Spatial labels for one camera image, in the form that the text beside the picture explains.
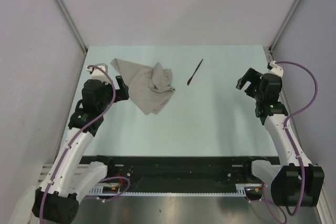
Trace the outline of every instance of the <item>towel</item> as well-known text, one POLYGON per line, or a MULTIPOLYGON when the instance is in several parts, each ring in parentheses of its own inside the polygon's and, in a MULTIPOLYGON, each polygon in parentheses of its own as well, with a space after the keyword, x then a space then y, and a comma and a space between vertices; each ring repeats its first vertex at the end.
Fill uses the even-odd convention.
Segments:
POLYGON ((130 61, 114 59, 111 65, 129 87, 130 99, 146 115, 158 114, 175 91, 171 86, 172 70, 163 69, 160 63, 156 63, 152 68, 130 61))

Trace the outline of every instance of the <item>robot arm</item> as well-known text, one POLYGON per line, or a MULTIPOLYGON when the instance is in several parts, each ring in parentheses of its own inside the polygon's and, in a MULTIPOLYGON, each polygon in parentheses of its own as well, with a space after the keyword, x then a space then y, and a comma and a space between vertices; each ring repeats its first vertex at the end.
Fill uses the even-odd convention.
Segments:
MULTIPOLYGON (((106 65, 98 67, 107 72, 106 65)), ((70 117, 65 143, 50 172, 36 190, 34 215, 39 216, 43 194, 47 191, 43 218, 57 223, 71 223, 84 196, 107 175, 105 164, 92 162, 83 174, 73 180, 76 167, 103 122, 103 117, 95 119, 107 108, 113 98, 112 86, 108 78, 97 69, 87 70, 90 71, 92 79, 85 82, 82 99, 78 101, 75 112, 70 117), (81 131, 81 128, 92 120, 95 122, 81 131), (70 140, 77 134, 78 136, 70 144, 70 140), (57 173, 51 180, 54 171, 57 173)), ((116 79, 120 89, 115 91, 114 102, 127 100, 129 98, 128 87, 121 76, 117 76, 116 79)))
MULTIPOLYGON (((247 81, 250 82, 245 93, 256 100, 256 117, 270 134, 280 160, 280 167, 272 166, 266 160, 253 161, 252 174, 271 187, 272 199, 277 206, 295 206, 300 194, 301 168, 283 125, 288 116, 285 106, 279 102, 284 71, 275 61, 270 62, 268 69, 267 73, 261 74, 250 68, 236 86, 241 90, 247 81)), ((323 170, 307 158, 290 123, 287 129, 304 165, 306 183, 301 206, 316 206, 324 180, 323 170)))

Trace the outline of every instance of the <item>table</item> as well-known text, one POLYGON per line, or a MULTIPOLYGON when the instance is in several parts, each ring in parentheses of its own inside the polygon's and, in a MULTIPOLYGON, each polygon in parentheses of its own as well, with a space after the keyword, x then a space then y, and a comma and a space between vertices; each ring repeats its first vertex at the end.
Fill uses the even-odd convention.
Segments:
POLYGON ((84 155, 277 156, 255 117, 255 100, 235 88, 248 68, 267 71, 262 46, 90 47, 70 115, 90 78, 86 66, 105 63, 115 80, 119 74, 110 65, 114 58, 152 67, 160 62, 172 69, 176 91, 157 115, 144 115, 131 100, 114 104, 84 155))

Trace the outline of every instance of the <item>purple cable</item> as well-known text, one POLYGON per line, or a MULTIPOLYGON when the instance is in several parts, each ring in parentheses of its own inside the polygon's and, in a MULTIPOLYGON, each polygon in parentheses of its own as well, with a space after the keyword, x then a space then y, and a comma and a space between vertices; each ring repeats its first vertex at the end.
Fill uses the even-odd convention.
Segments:
POLYGON ((291 215, 291 216, 295 216, 298 213, 298 211, 299 211, 299 208, 300 208, 301 203, 302 203, 303 195, 305 193, 305 191, 304 191, 305 187, 304 186, 305 186, 305 183, 306 183, 306 173, 305 173, 305 166, 304 166, 302 158, 300 156, 300 152, 299 152, 299 150, 298 150, 298 148, 297 148, 297 146, 296 146, 296 144, 295 144, 295 142, 293 140, 293 137, 291 136, 289 130, 287 129, 287 123, 288 123, 289 119, 291 119, 293 116, 301 113, 302 111, 306 110, 307 108, 309 108, 312 105, 312 103, 315 101, 317 93, 318 93, 318 84, 317 84, 317 80, 316 80, 315 76, 313 75, 313 73, 308 68, 304 67, 303 65, 295 63, 295 62, 291 62, 291 61, 277 61, 276 63, 277 64, 290 64, 290 65, 295 65, 297 67, 302 68, 303 70, 305 70, 312 77, 312 79, 314 81, 314 86, 315 86, 314 96, 310 100, 310 102, 306 106, 304 106, 302 109, 300 109, 300 110, 294 112, 293 114, 289 115, 288 117, 286 117, 286 119, 285 119, 285 121, 283 123, 284 124, 283 126, 284 126, 284 129, 285 129, 285 132, 286 132, 286 134, 287 134, 287 136, 289 138, 289 141, 290 141, 291 145, 293 146, 293 149, 295 151, 295 154, 297 156, 297 159, 298 159, 300 167, 301 167, 301 188, 300 188, 300 195, 299 195, 298 203, 295 206, 295 209, 294 209, 293 212, 290 212, 289 208, 286 207, 287 213, 289 215, 291 215))
MULTIPOLYGON (((103 182, 106 182, 108 180, 117 179, 117 178, 119 178, 119 179, 121 178, 121 179, 124 179, 124 180, 127 181, 127 187, 126 187, 126 189, 124 191, 122 191, 121 193, 119 193, 119 194, 117 194, 117 195, 115 195, 115 196, 113 196, 113 197, 111 197, 109 199, 103 199, 103 200, 105 200, 105 201, 111 201, 111 200, 117 199, 117 198, 119 198, 122 194, 124 194, 130 188, 130 186, 131 186, 130 180, 128 178, 126 178, 126 177, 121 177, 121 176, 105 178, 105 179, 102 179, 101 181, 99 181, 99 183, 103 183, 103 182)), ((91 197, 86 197, 85 199, 97 199, 97 197, 91 196, 91 197)))
POLYGON ((278 219, 278 217, 275 215, 275 213, 272 211, 272 209, 269 205, 269 203, 274 204, 274 202, 266 199, 266 197, 265 197, 266 194, 265 194, 265 187, 264 186, 262 187, 262 194, 263 194, 264 198, 261 201, 265 202, 266 207, 267 207, 268 211, 270 212, 270 214, 273 216, 273 218, 280 224, 286 224, 287 223, 287 215, 286 215, 285 211, 281 207, 277 206, 280 209, 280 211, 283 213, 283 216, 285 217, 285 221, 281 222, 278 219))
MULTIPOLYGON (((98 119, 100 119, 110 108, 111 106, 113 105, 115 99, 116 99, 116 89, 113 85, 113 81, 112 79, 109 77, 109 75, 104 71, 102 70, 101 68, 99 68, 98 66, 94 66, 94 65, 89 65, 88 68, 94 68, 94 69, 97 69, 99 70, 100 72, 102 72, 106 77, 107 79, 109 80, 109 82, 111 83, 111 86, 112 86, 112 91, 113 91, 113 97, 112 97, 112 100, 110 102, 110 104, 106 107, 106 109, 99 115, 97 116, 95 119, 93 119, 91 122, 87 123, 83 128, 81 128, 74 136, 73 138, 70 140, 69 142, 69 146, 71 147, 71 145, 73 144, 73 142, 75 141, 75 139, 79 136, 80 133, 82 133, 87 127, 89 127, 90 125, 92 125, 94 122, 96 122, 98 119)), ((53 181, 56 177, 56 174, 65 158, 65 155, 67 154, 69 149, 65 149, 64 152, 62 153, 61 155, 61 158, 59 159, 56 167, 55 167, 55 170, 50 178, 51 181, 53 181)), ((48 192, 49 192, 49 189, 51 187, 51 183, 49 183, 46 187, 46 190, 45 192, 43 193, 43 196, 42 196, 42 201, 41 201, 41 205, 40 205, 40 213, 39 213, 39 220, 40 220, 40 224, 43 224, 43 210, 44 210, 44 204, 45 204, 45 201, 46 201, 46 198, 47 198, 47 195, 48 195, 48 192)))

